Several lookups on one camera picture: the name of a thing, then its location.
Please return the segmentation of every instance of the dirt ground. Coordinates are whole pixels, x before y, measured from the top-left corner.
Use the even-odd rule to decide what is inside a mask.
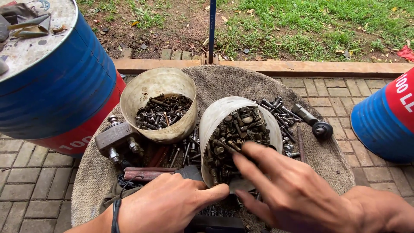
[[[191,51],[193,55],[202,55],[208,50],[208,45],[203,46],[203,42],[208,38],[209,30],[209,2],[205,0],[78,0],[79,7],[85,19],[96,32],[98,40],[105,48],[106,52],[112,58],[119,58],[121,50],[124,46],[134,49],[133,58],[160,59],[161,51],[164,48],[173,51],[181,49]],[[144,16],[137,15],[137,8],[147,10]],[[280,49],[274,56],[264,52],[252,50],[254,46],[245,46],[250,49],[249,54],[244,54],[243,49],[229,53],[227,42],[220,43],[223,35],[226,35],[231,24],[225,22],[224,18],[240,18],[250,17],[249,14],[240,14],[237,9],[237,2],[225,1],[218,2],[216,14],[216,51],[224,60],[279,60],[279,61],[310,61],[314,60],[312,55],[307,51],[302,51],[298,56],[292,52],[292,49]],[[134,20],[141,20],[138,24],[134,24]],[[332,32],[336,28],[330,24],[326,27],[325,32]],[[254,29],[243,31],[243,33],[252,33]],[[280,27],[270,36],[272,39],[285,39],[299,34],[310,36],[315,42],[324,45],[324,38],[315,32],[298,32],[292,27]],[[354,29],[354,37],[359,41],[370,44],[377,40],[379,36],[368,34],[361,27]],[[261,39],[256,39],[257,45],[269,43]],[[325,61],[346,61],[339,55],[337,58]],[[408,61],[396,55],[396,51],[391,48],[372,49],[371,47],[362,47],[358,50],[358,57],[352,61],[364,62],[391,62],[391,63],[407,63]]]

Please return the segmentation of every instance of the barrel lid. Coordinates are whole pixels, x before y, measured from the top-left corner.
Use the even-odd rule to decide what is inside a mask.
[[[42,6],[50,6],[47,10],[51,13],[49,35],[29,39],[10,36],[0,53],[9,70],[0,75],[0,82],[24,71],[55,50],[72,32],[78,17],[78,8],[74,0],[0,0],[0,6],[21,2],[43,10]]]

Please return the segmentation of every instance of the blue oil drum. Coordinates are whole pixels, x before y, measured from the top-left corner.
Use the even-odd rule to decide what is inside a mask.
[[[76,2],[48,2],[49,35],[9,37],[1,53],[0,132],[79,158],[126,84]]]
[[[355,105],[351,126],[365,147],[381,158],[414,161],[414,68]]]

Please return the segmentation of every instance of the brick pavement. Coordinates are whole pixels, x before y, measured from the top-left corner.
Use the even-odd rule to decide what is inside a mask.
[[[394,192],[414,206],[414,166],[384,161],[352,132],[352,107],[391,80],[278,79],[334,127],[357,185]],[[79,161],[0,135],[0,232],[61,233],[70,228],[70,200]]]

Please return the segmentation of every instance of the white plastic container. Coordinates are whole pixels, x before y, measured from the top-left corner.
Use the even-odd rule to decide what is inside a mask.
[[[145,107],[150,97],[185,95],[193,101],[188,112],[176,123],[158,130],[138,129],[135,123],[137,111]],[[120,108],[125,120],[145,137],[164,144],[177,143],[188,137],[197,124],[197,93],[193,79],[177,68],[147,70],[128,83],[122,92]]]
[[[204,114],[201,117],[199,124],[199,136],[202,155],[204,155],[210,136],[213,134],[214,129],[218,127],[219,123],[231,112],[248,106],[259,107],[259,110],[263,114],[267,123],[266,128],[270,129],[270,144],[273,145],[277,151],[283,151],[282,134],[280,133],[279,125],[274,116],[272,116],[272,114],[265,108],[253,103],[251,100],[239,96],[230,96],[212,103],[204,111]],[[203,160],[204,156],[201,156],[201,175],[206,185],[211,188],[213,186],[213,180],[209,172],[209,167],[204,164]],[[229,187],[231,194],[234,193],[234,190],[236,189],[250,191],[255,188],[250,181],[243,179],[231,180]]]

